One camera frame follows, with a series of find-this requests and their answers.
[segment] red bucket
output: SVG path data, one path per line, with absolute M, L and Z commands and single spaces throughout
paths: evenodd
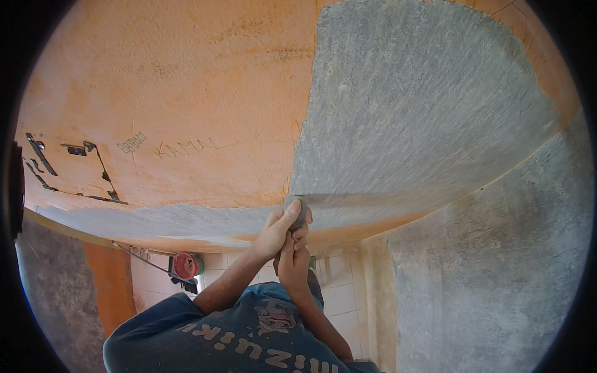
M 172 259 L 174 274 L 183 280 L 190 280 L 203 272 L 201 258 L 187 252 L 180 252 Z

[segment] wall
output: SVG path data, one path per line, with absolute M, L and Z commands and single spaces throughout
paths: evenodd
M 521 0 L 461 2 L 80 0 L 21 103 L 26 206 L 173 251 L 248 246 L 288 192 L 334 195 L 322 244 L 446 206 L 578 111 Z
M 529 372 L 570 309 L 593 220 L 584 117 L 495 182 L 387 233 L 398 372 Z
M 104 372 L 106 337 L 136 314 L 128 254 L 25 217 L 17 255 L 33 314 L 59 358 L 72 372 Z

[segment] left hand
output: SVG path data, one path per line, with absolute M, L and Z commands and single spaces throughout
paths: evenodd
M 270 214 L 261 233 L 259 233 L 259 237 L 253 242 L 254 249 L 263 257 L 263 259 L 266 261 L 270 260 L 280 251 L 286 240 L 286 232 L 296 221 L 300 210 L 301 202 L 299 199 L 296 199 L 290 204 L 286 211 L 280 207 Z M 305 224 L 292 234 L 295 250 L 304 248 L 307 245 L 307 234 L 309 233 L 308 224 L 312 222 L 313 215 L 311 209 L 308 209 Z
M 276 270 L 276 275 L 280 278 L 280 283 L 291 298 L 296 295 L 310 294 L 307 285 L 309 256 L 309 250 L 306 247 L 293 249 L 293 239 L 288 232 L 284 246 L 280 250 L 280 255 L 276 257 L 273 267 Z

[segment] right hand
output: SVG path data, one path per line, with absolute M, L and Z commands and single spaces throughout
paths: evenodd
M 290 232 L 287 232 L 286 241 L 280 250 L 277 272 L 280 283 L 291 297 L 309 292 L 307 285 L 309 256 L 309 250 L 305 246 L 298 250 L 294 249 L 293 237 Z

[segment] man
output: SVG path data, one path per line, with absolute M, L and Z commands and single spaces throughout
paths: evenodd
M 173 295 L 119 326 L 104 344 L 108 372 L 378 372 L 353 360 L 324 316 L 309 226 L 288 232 L 300 210 L 296 200 L 271 213 L 251 248 L 193 301 Z M 273 258 L 280 283 L 247 287 Z

